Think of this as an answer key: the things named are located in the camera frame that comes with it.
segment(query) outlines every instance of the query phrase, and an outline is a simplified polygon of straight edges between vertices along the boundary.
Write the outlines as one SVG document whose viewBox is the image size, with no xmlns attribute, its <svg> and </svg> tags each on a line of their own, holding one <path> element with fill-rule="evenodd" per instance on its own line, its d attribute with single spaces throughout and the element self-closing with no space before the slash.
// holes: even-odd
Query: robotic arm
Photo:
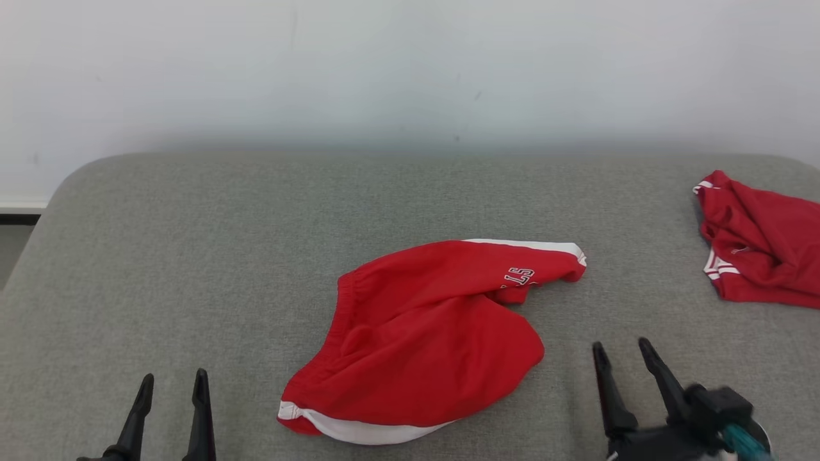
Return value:
<svg viewBox="0 0 820 461">
<path fill-rule="evenodd" d="M 137 392 L 137 398 L 131 406 L 120 438 L 116 445 L 109 446 L 101 458 L 78 458 L 77 461 L 139 461 L 143 445 L 145 417 L 151 411 L 153 399 L 153 375 L 143 378 Z M 216 448 L 213 439 L 213 420 L 211 416 L 211 392 L 207 384 L 207 372 L 199 368 L 194 382 L 194 423 L 191 425 L 191 437 L 188 442 L 188 454 L 182 461 L 216 461 Z"/>
<path fill-rule="evenodd" d="M 639 429 L 635 415 L 621 399 L 612 364 L 601 343 L 592 345 L 608 461 L 694 461 L 721 451 L 740 461 L 771 460 L 766 432 L 752 419 L 754 407 L 729 387 L 706 390 L 681 387 L 646 338 L 638 340 L 646 368 L 655 377 L 667 409 L 667 424 Z"/>
</svg>

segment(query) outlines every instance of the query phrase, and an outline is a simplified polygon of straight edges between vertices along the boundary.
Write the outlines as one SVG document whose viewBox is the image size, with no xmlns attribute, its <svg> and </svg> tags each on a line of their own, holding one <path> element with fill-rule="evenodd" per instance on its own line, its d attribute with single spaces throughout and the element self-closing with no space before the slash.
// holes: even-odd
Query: floor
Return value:
<svg viewBox="0 0 820 461">
<path fill-rule="evenodd" d="M 0 291 L 33 230 L 34 226 L 0 226 Z"/>
</svg>

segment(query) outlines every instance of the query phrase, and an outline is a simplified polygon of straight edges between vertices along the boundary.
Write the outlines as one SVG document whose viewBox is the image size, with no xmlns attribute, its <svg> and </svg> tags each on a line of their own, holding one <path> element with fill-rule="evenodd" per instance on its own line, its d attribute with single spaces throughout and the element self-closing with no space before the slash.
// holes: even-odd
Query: white wall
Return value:
<svg viewBox="0 0 820 461">
<path fill-rule="evenodd" d="M 107 155 L 276 148 L 820 165 L 820 2 L 0 0 L 0 207 Z"/>
</svg>

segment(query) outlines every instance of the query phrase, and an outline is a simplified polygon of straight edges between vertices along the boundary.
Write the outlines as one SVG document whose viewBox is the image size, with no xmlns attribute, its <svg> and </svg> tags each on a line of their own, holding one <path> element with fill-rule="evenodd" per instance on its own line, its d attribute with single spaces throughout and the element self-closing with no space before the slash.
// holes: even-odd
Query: gray cushion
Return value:
<svg viewBox="0 0 820 461">
<path fill-rule="evenodd" d="M 145 373 L 144 459 L 186 451 L 198 367 L 221 459 L 601 459 L 590 346 L 642 425 L 665 412 L 637 349 L 686 386 L 749 399 L 780 459 L 820 453 L 820 312 L 723 302 L 702 273 L 692 187 L 716 168 L 820 201 L 820 171 L 777 157 L 132 155 L 77 171 L 32 234 L 0 307 L 0 452 L 100 455 Z M 576 242 L 576 284 L 515 309 L 546 348 L 507 399 L 389 447 L 295 434 L 285 383 L 319 350 L 339 275 L 446 239 Z"/>
</svg>

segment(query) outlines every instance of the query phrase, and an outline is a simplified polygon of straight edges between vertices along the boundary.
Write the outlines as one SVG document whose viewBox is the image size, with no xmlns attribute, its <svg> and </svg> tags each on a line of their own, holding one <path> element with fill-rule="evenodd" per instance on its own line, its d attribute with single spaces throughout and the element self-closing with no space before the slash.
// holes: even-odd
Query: red garment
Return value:
<svg viewBox="0 0 820 461">
<path fill-rule="evenodd" d="M 400 443 L 513 392 L 544 357 L 521 315 L 531 285 L 577 281 L 575 244 L 449 240 L 389 254 L 339 278 L 325 344 L 291 378 L 279 421 L 305 434 Z"/>
<path fill-rule="evenodd" d="M 695 186 L 712 243 L 704 272 L 730 301 L 820 308 L 820 203 L 715 171 Z"/>
</svg>

